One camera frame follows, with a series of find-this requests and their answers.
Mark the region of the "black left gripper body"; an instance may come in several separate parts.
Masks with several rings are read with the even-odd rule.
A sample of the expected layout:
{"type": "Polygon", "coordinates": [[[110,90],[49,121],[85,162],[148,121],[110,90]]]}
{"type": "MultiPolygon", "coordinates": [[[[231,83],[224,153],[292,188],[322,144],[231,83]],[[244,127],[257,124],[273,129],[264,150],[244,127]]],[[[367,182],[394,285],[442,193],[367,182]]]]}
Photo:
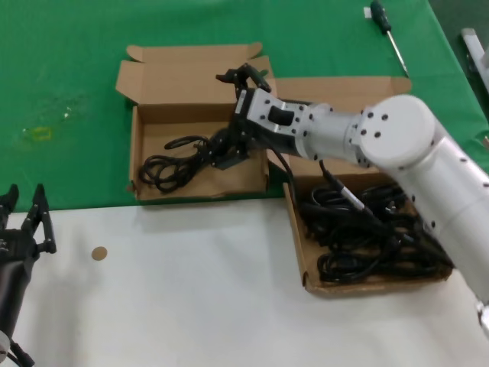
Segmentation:
{"type": "Polygon", "coordinates": [[[39,250],[30,231],[22,229],[1,231],[1,265],[38,259],[39,250]]]}

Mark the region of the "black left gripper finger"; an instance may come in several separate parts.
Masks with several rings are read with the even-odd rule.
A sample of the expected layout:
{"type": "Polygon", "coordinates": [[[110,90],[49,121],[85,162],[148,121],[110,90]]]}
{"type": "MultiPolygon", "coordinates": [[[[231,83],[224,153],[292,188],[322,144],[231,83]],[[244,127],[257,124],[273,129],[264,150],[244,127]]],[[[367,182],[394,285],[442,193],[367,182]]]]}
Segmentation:
{"type": "Polygon", "coordinates": [[[18,201],[19,190],[17,184],[12,184],[6,194],[0,197],[0,227],[6,229],[8,217],[14,211],[18,201]]]}
{"type": "Polygon", "coordinates": [[[44,185],[39,183],[34,192],[32,206],[21,225],[21,231],[33,239],[38,226],[41,224],[44,231],[44,241],[39,245],[36,242],[34,244],[39,252],[54,254],[57,252],[57,245],[49,210],[44,185]]]}

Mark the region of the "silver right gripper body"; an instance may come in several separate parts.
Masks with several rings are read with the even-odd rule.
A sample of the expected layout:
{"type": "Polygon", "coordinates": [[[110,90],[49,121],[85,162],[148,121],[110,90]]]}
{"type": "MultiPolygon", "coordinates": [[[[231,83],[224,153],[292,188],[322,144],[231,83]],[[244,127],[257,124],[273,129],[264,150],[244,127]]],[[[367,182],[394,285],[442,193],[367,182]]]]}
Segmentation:
{"type": "Polygon", "coordinates": [[[242,90],[234,110],[239,122],[256,145],[294,145],[308,102],[279,99],[262,89],[242,90]]]}

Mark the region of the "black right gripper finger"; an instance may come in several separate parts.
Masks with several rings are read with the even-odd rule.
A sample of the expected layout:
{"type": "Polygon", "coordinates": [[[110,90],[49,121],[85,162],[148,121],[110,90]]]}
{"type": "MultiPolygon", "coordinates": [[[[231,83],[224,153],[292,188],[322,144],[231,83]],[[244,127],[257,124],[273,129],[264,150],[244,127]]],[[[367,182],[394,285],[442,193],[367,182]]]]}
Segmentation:
{"type": "Polygon", "coordinates": [[[207,143],[206,163],[221,171],[249,158],[249,134],[239,122],[231,121],[219,129],[207,143]]]}
{"type": "Polygon", "coordinates": [[[215,78],[220,82],[233,84],[235,95],[240,96],[242,90],[248,89],[248,79],[251,79],[258,89],[270,93],[272,88],[265,79],[267,74],[268,70],[258,70],[249,63],[244,63],[236,69],[228,69],[224,74],[217,74],[215,78]]]}

